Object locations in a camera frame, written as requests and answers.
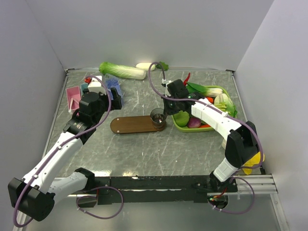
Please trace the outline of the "dark glass cup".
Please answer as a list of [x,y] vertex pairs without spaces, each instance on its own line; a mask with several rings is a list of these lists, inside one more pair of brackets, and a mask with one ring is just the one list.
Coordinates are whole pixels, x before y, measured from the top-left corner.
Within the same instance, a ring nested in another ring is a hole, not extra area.
[[167,116],[164,114],[164,109],[162,108],[153,109],[150,113],[150,118],[154,128],[161,129],[166,126]]

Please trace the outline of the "clear textured plastic holder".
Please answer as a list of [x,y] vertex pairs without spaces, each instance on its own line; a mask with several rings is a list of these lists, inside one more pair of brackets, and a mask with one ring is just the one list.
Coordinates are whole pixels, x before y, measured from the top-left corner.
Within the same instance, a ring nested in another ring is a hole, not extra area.
[[120,93],[120,84],[117,77],[111,75],[111,74],[105,74],[104,75],[104,82],[106,87],[111,90],[111,88],[116,88],[117,92]]

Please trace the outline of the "yellow cabbage by arm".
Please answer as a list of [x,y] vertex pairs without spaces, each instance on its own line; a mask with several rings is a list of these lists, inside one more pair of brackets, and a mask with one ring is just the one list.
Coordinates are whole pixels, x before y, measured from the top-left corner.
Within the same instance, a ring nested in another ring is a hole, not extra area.
[[252,169],[247,167],[253,167],[259,164],[261,158],[260,152],[255,154],[252,158],[250,158],[247,162],[244,163],[244,168],[242,168],[242,171],[245,175],[251,175]]

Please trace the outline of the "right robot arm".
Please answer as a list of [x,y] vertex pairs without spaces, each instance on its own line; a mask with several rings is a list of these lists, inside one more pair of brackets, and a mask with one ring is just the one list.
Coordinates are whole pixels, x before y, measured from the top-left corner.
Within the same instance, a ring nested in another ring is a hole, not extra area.
[[222,191],[227,186],[227,181],[257,153],[260,153],[258,164],[262,163],[263,150],[253,123],[244,123],[229,116],[197,91],[190,93],[180,79],[163,79],[162,86],[166,88],[162,95],[165,114],[187,112],[206,122],[226,141],[225,157],[210,174],[210,186],[214,191]]

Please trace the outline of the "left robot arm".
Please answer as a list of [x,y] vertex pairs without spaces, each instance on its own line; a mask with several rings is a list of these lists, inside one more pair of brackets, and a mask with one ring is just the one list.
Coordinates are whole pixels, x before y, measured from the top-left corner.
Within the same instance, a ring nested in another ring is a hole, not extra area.
[[65,125],[55,145],[42,160],[20,180],[13,178],[8,191],[14,212],[22,212],[36,221],[44,220],[54,205],[71,193],[90,193],[95,188],[95,175],[82,167],[59,182],[58,172],[88,141],[111,110],[122,108],[116,88],[109,92],[85,91],[79,108]]

